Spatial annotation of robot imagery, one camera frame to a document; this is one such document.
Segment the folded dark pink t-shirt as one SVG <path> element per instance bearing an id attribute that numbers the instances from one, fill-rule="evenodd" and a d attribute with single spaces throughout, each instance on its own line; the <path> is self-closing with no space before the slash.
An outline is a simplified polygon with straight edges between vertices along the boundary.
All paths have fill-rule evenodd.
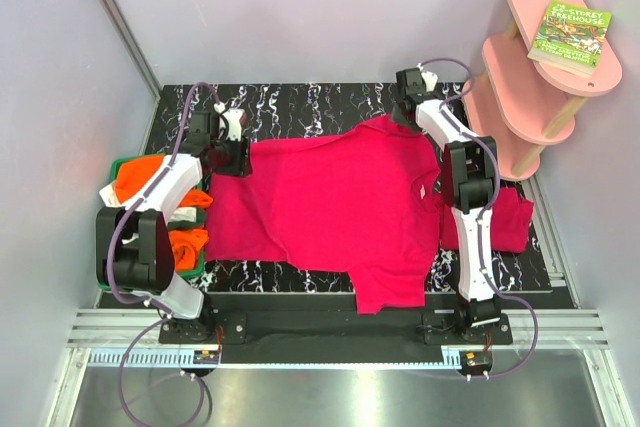
<path id="1" fill-rule="evenodd" d="M 440 247 L 444 250 L 459 249 L 459 241 L 452 209 L 439 193 L 434 203 L 441 212 Z M 529 227 L 534 204 L 522 197 L 514 187 L 502 187 L 493 204 L 491 219 L 491 247 L 494 251 L 521 254 L 527 248 Z"/>

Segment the magenta t-shirt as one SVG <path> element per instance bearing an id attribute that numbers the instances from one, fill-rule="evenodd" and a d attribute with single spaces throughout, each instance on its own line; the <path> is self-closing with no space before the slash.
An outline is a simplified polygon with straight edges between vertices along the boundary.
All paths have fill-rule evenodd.
<path id="1" fill-rule="evenodd" d="M 425 136 L 382 115 L 340 135 L 256 142 L 250 160 L 247 177 L 211 182 L 208 260 L 344 273 L 361 314 L 425 305 L 441 225 Z"/>

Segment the green plastic basket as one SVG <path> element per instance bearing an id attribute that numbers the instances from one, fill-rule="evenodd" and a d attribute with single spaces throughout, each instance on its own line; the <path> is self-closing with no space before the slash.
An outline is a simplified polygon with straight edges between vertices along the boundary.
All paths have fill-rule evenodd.
<path id="1" fill-rule="evenodd" d="M 159 161 L 163 158 L 163 155 L 144 155 L 139 157 L 125 157 L 115 160 L 110 169 L 109 180 L 111 182 L 115 182 L 115 191 L 116 191 L 116 183 L 117 177 L 120 168 L 127 163 L 133 162 L 134 164 L 149 164 L 151 167 L 159 164 Z M 203 182 L 200 181 L 193 188 L 199 189 L 201 194 L 201 200 L 199 201 L 198 208 L 206 210 L 206 204 L 204 203 L 204 198 L 206 194 L 202 190 Z M 184 279 L 189 280 L 191 278 L 195 278 L 201 275 L 205 269 L 205 253 L 204 247 L 202 249 L 195 248 L 193 245 L 187 248 L 187 242 L 184 240 L 181 247 L 175 250 L 175 254 L 178 254 L 177 260 L 175 261 L 176 272 Z"/>

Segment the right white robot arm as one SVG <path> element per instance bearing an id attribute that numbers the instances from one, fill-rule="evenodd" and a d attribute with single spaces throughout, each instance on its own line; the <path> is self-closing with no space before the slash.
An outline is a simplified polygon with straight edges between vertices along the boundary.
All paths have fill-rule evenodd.
<path id="1" fill-rule="evenodd" d="M 476 343 L 499 323 L 497 287 L 490 273 L 492 207 L 500 181 L 496 143 L 466 127 L 434 91 L 437 77 L 419 67 L 396 73 L 394 119 L 427 135 L 442 153 L 440 192 L 453 214 L 459 250 L 457 337 Z"/>

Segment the pink three-tier shelf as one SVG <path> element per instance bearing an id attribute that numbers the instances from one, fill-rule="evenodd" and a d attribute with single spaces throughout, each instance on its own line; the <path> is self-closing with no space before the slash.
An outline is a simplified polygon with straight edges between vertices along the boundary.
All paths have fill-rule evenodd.
<path id="1" fill-rule="evenodd" d="M 465 83 L 470 128 L 497 143 L 500 175 L 508 181 L 531 177 L 548 146 L 574 131 L 575 116 L 592 97 L 612 91 L 622 66 L 607 41 L 599 66 L 588 78 L 528 57 L 548 5 L 554 0 L 507 0 L 512 21 L 482 46 L 484 72 Z M 583 7 L 584 0 L 557 0 Z"/>

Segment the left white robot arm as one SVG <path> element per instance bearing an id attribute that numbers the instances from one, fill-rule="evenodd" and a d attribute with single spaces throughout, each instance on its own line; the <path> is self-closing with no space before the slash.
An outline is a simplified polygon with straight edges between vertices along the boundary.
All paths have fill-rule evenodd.
<path id="1" fill-rule="evenodd" d="M 188 191 L 212 174 L 251 173 L 250 141 L 240 108 L 196 112 L 175 153 L 132 198 L 103 207 L 96 217 L 96 277 L 125 303 L 148 301 L 181 320 L 196 343 L 215 333 L 216 319 L 204 311 L 204 295 L 175 270 L 168 224 Z"/>

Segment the green storey treehouse book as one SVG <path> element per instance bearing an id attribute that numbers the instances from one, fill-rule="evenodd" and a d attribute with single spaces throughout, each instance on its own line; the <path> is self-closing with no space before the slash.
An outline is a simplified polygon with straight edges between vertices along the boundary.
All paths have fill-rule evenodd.
<path id="1" fill-rule="evenodd" d="M 542 17 L 528 58 L 588 78 L 599 65 L 611 18 L 609 11 L 553 0 Z"/>

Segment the white t-shirt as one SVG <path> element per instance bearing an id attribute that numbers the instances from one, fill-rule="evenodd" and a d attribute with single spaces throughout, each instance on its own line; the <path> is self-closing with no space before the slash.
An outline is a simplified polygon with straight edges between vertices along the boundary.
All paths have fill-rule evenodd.
<path id="1" fill-rule="evenodd" d="M 202 192 L 197 189 L 191 189 L 183 198 L 180 205 L 173 211 L 169 218 L 168 229 L 184 231 L 184 240 L 189 242 L 195 248 L 202 249 L 209 241 L 209 236 L 205 229 L 198 222 L 198 215 L 201 211 L 198 209 Z M 116 191 L 115 182 L 111 182 L 99 191 L 104 205 L 106 207 L 121 207 Z"/>

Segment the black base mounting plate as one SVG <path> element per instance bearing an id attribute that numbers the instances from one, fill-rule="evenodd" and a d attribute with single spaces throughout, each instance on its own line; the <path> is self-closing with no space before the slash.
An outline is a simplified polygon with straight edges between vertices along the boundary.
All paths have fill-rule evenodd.
<path id="1" fill-rule="evenodd" d="M 431 345 L 513 343 L 506 316 L 492 326 L 456 328 L 457 298 L 452 293 L 428 296 L 425 307 L 385 308 L 372 315 L 356 312 L 351 293 L 212 293 L 205 298 L 212 304 L 225 345 L 247 344 L 270 334 L 400 336 Z"/>

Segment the orange t-shirt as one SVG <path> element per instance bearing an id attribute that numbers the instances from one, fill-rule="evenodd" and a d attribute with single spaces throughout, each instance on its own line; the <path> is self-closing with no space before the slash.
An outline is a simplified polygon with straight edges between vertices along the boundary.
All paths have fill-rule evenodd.
<path id="1" fill-rule="evenodd" d="M 124 164 L 120 168 L 116 183 L 116 194 L 121 204 L 131 200 L 133 196 L 144 187 L 144 185 L 151 179 L 152 175 L 161 168 L 163 160 L 164 157 L 159 161 L 158 165 L 153 167 L 151 167 L 149 164 L 140 165 L 130 162 Z M 206 204 L 207 210 L 214 202 L 214 199 L 209 194 L 205 194 L 206 197 L 204 198 L 204 203 Z M 175 254 L 175 250 L 181 247 L 183 242 L 183 235 L 185 234 L 185 232 L 179 230 L 168 230 L 168 232 L 174 255 L 174 261 L 176 261 L 178 254 Z"/>

